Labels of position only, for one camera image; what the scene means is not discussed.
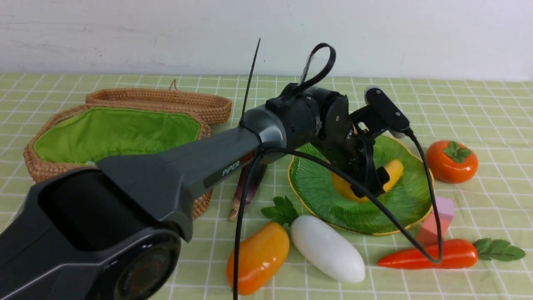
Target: woven basket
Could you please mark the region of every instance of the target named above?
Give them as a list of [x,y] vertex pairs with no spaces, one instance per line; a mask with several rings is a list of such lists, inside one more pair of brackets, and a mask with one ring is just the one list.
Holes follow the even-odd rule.
[[[211,128],[207,123],[198,115],[187,112],[187,111],[180,111],[176,107],[172,108],[152,108],[147,109],[145,106],[141,106],[135,103],[113,103],[113,104],[83,104],[76,107],[73,107],[68,110],[64,110],[62,112],[59,112],[52,116],[45,124],[44,126],[38,131],[38,133],[35,135],[35,137],[28,143],[28,145],[24,148],[24,160],[26,163],[26,166],[28,168],[28,171],[33,178],[33,180],[36,183],[39,183],[41,181],[47,180],[49,178],[55,177],[57,175],[60,175],[62,173],[65,173],[67,171],[80,168],[80,167],[91,167],[96,168],[95,165],[87,165],[87,164],[74,164],[74,163],[51,163],[47,161],[41,160],[41,158],[38,156],[36,151],[34,150],[34,144],[35,142],[50,128],[56,126],[61,121],[64,121],[72,116],[75,116],[79,113],[82,113],[90,108],[93,107],[111,107],[111,108],[129,108],[129,109],[137,109],[137,110],[151,110],[151,111],[157,111],[157,112],[166,112],[166,113],[183,113],[189,115],[191,118],[193,118],[198,124],[200,124],[200,132],[198,134],[197,140],[201,140],[207,137],[210,137],[212,135]],[[193,217],[196,219],[201,214],[203,214],[208,206],[209,202],[211,201],[213,190],[209,190],[199,198],[195,199],[194,207],[193,207]]]
[[204,122],[212,124],[226,123],[231,115],[232,102],[228,98],[210,94],[179,91],[175,80],[168,90],[155,89],[104,89],[87,94],[85,103],[125,102],[138,107],[163,108],[186,111],[197,114]]

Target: yellow toy vegetable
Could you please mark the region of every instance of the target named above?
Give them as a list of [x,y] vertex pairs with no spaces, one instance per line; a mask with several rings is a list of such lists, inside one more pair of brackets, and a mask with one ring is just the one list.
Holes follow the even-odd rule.
[[[400,180],[400,177],[403,173],[403,164],[399,160],[392,160],[386,166],[385,170],[389,174],[390,180],[383,185],[383,190],[386,192],[390,191],[392,187]],[[346,180],[339,177],[337,174],[332,172],[332,184],[333,188],[339,192],[343,197],[357,201],[357,202],[368,202],[369,199],[364,196],[363,198],[358,198],[352,192],[350,184]]]

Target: green basket lining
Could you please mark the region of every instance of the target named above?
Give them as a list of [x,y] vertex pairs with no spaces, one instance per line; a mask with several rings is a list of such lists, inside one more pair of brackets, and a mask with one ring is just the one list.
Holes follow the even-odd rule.
[[34,143],[43,161],[86,164],[119,154],[152,154],[198,139],[190,115],[93,107],[47,130]]

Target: foam block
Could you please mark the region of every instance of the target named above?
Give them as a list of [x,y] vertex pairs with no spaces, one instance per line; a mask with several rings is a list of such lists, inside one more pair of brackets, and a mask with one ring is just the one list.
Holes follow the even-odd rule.
[[454,202],[451,199],[435,196],[435,202],[437,203],[437,210],[439,211],[439,217],[447,220],[451,223],[455,215]]
[[[450,221],[441,218],[440,229],[441,229],[443,239],[446,236],[446,233],[448,232],[449,227],[450,227]],[[426,218],[426,220],[424,220],[424,223],[422,224],[422,228],[417,234],[416,240],[424,246],[428,246],[430,244],[435,244],[438,242],[437,220],[435,219],[435,214],[430,214]]]

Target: robotic arm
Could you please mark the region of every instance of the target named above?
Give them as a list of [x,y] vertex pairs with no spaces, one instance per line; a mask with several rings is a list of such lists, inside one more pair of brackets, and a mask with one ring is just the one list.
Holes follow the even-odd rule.
[[346,96],[314,86],[335,60],[327,44],[311,56],[323,47],[330,60],[321,74],[243,112],[236,128],[158,154],[111,156],[97,169],[34,185],[0,234],[0,299],[149,298],[172,274],[181,240],[192,239],[194,199],[244,166],[297,155],[306,143],[355,195],[370,193],[380,206],[375,198],[389,175],[374,166],[374,139],[409,133],[409,121],[379,88],[367,89],[367,105],[349,114]]

